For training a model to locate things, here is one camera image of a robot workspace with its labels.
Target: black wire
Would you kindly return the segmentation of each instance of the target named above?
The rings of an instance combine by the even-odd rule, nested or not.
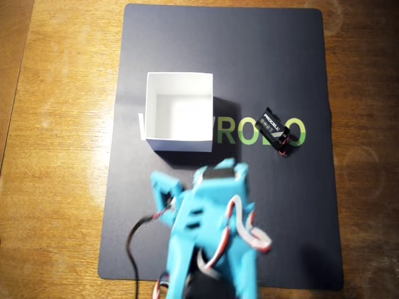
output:
[[[153,220],[153,215],[142,217],[142,218],[135,224],[135,226],[133,226],[133,228],[132,228],[132,230],[130,231],[129,236],[128,236],[128,238],[127,238],[127,242],[126,242],[126,251],[127,251],[127,254],[128,254],[128,256],[129,256],[129,259],[130,259],[130,261],[131,261],[131,263],[132,263],[132,265],[133,265],[133,269],[134,269],[134,271],[135,271],[136,299],[138,299],[138,283],[139,283],[139,281],[140,281],[140,278],[139,278],[139,276],[138,276],[138,268],[137,268],[136,261],[135,261],[135,259],[133,258],[133,255],[132,255],[132,253],[131,253],[131,251],[130,251],[130,242],[132,241],[133,235],[134,235],[135,232],[138,230],[138,228],[139,228],[140,226],[142,226],[144,223],[151,222],[152,220]]]

